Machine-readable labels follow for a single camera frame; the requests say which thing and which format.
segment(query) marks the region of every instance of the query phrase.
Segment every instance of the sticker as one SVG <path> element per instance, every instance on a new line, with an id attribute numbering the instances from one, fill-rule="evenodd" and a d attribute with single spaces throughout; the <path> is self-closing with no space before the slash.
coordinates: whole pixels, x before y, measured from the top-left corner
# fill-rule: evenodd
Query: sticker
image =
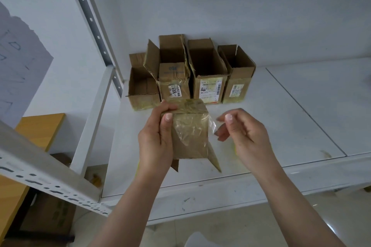
<path id="1" fill-rule="evenodd" d="M 229 97 L 239 97 L 243 88 L 243 84 L 235 84 L 232 87 L 231 94 Z"/>
<path id="2" fill-rule="evenodd" d="M 200 95 L 204 103 L 217 103 L 221 91 L 223 77 L 208 78 L 200 82 Z"/>
<path id="3" fill-rule="evenodd" d="M 180 90 L 179 85 L 169 85 L 169 91 L 170 91 L 170 97 L 171 98 L 176 98 L 176 97 L 181 97 L 182 92 Z"/>

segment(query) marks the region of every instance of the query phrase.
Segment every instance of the floor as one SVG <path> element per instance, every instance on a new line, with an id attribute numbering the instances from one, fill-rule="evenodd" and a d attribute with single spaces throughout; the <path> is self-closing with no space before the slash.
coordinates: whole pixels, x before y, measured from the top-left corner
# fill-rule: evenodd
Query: floor
<path id="1" fill-rule="evenodd" d="M 370 246 L 371 193 L 363 190 L 338 197 L 334 192 L 306 196 L 348 246 Z M 105 217 L 78 207 L 70 247 L 86 247 Z M 267 203 L 165 222 L 146 228 L 141 247 L 183 247 L 200 231 L 221 246 L 287 246 Z"/>

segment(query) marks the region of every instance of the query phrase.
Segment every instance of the yellow wooden board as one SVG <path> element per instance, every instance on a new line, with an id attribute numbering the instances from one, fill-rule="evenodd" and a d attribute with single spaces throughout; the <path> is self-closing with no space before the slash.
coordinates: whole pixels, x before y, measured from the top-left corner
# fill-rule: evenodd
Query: yellow wooden board
<path id="1" fill-rule="evenodd" d="M 23 117 L 16 131 L 48 151 L 64 117 L 64 113 Z M 28 186 L 0 175 L 0 243 L 25 199 L 28 189 Z"/>

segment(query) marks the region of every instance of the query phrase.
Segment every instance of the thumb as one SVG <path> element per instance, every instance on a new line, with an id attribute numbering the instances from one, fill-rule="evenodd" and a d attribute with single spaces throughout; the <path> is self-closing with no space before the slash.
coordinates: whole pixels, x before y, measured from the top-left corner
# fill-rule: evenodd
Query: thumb
<path id="1" fill-rule="evenodd" d="M 228 132 L 232 137 L 234 143 L 237 145 L 238 143 L 242 143 L 246 136 L 243 134 L 241 125 L 239 122 L 234 118 L 234 116 L 230 113 L 225 115 L 225 125 L 227 126 Z"/>
<path id="2" fill-rule="evenodd" d="M 171 127 L 173 125 L 173 114 L 166 113 L 160 123 L 161 144 L 171 144 Z"/>

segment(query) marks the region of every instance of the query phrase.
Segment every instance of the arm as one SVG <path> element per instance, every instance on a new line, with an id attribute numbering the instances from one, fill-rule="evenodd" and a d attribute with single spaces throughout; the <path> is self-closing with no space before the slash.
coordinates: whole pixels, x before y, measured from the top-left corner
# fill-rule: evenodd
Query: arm
<path id="1" fill-rule="evenodd" d="M 176 109 L 163 101 L 153 109 L 138 135 L 140 164 L 137 174 L 89 247 L 139 246 L 160 185 L 173 160 L 173 116 Z"/>
<path id="2" fill-rule="evenodd" d="M 232 137 L 236 153 L 253 173 L 289 246 L 345 246 L 295 187 L 277 161 L 264 125 L 243 109 L 222 114 L 216 135 Z"/>

